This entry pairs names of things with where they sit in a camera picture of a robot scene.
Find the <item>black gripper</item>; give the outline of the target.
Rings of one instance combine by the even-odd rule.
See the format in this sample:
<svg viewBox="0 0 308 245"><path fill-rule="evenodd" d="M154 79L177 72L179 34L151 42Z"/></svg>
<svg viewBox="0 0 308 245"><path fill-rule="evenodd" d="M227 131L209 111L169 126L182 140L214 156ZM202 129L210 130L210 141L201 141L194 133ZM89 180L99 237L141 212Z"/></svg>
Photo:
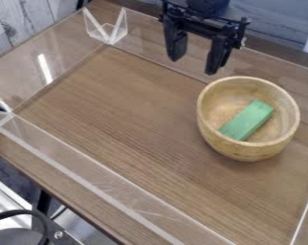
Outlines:
<svg viewBox="0 0 308 245"><path fill-rule="evenodd" d="M205 73L215 75L225 66L231 47L243 45L245 29L249 19L225 17L230 0L161 0L159 22L163 25L165 43L169 59L175 62L187 50L187 34L194 33L211 39L206 57Z"/></svg>

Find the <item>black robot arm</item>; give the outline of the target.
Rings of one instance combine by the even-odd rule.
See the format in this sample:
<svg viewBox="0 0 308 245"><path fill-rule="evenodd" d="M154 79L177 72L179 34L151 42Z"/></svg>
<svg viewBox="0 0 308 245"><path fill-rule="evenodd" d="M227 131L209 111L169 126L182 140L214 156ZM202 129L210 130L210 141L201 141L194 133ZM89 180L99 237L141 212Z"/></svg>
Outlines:
<svg viewBox="0 0 308 245"><path fill-rule="evenodd" d="M223 12L230 0L185 0L183 4L162 1L158 21L163 26L165 45L169 59L175 62L187 52L187 33L210 40L203 72L215 75L226 65L233 49L241 49L249 19L229 19Z"/></svg>

